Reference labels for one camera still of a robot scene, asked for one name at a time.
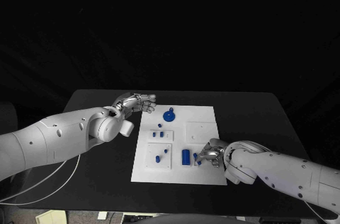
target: table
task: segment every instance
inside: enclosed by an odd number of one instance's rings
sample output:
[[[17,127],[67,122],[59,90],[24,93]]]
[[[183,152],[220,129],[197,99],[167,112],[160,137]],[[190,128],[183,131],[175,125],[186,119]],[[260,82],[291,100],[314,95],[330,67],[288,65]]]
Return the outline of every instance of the table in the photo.
[[[125,92],[157,94],[160,105],[213,106],[222,140],[250,140],[275,152],[308,159],[271,93],[77,90],[63,112],[108,106]],[[259,178],[252,185],[227,182],[227,186],[131,182],[139,119],[141,113],[128,118],[134,123],[128,138],[118,134],[111,142],[80,155],[75,175],[59,192],[23,208],[315,218],[304,202],[266,187]],[[18,196],[18,203],[37,200],[59,188],[73,171],[76,159],[70,159],[60,171]],[[33,168],[24,188],[34,185],[57,166]],[[325,209],[318,208],[318,212],[327,219],[335,218]]]

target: white paper sheet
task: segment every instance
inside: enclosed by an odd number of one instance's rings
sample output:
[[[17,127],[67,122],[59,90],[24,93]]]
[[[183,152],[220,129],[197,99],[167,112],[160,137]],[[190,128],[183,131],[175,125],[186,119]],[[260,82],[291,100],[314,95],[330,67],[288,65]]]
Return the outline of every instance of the white paper sheet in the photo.
[[[173,122],[165,122],[162,114],[171,107],[175,118]],[[187,122],[216,123],[213,107],[157,105],[151,114],[142,112],[131,182],[226,185],[223,165],[220,168],[214,168],[206,160],[197,168],[193,165],[193,153],[200,153],[204,144],[187,143]],[[150,130],[173,131],[173,142],[164,142],[171,144],[170,170],[145,168],[145,164],[150,163],[147,146],[152,143],[150,141]],[[213,138],[219,138],[216,126],[210,126],[206,132],[200,131],[200,141],[209,142],[211,135],[216,135]],[[181,165],[183,149],[190,150],[190,166]]]

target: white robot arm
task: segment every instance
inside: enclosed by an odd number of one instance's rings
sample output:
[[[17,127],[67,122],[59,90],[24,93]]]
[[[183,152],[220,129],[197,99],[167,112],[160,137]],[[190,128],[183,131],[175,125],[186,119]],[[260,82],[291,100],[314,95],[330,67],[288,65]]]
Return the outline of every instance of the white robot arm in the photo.
[[[126,93],[112,106],[56,114],[0,135],[0,181],[28,168],[73,158],[118,133],[128,137],[134,125],[125,119],[132,112],[151,113],[154,102],[155,95]]]
[[[239,184],[265,184],[289,196],[340,214],[340,171],[308,160],[269,151],[252,141],[226,143],[210,139],[196,161],[206,159],[214,167],[223,159],[226,179]]]

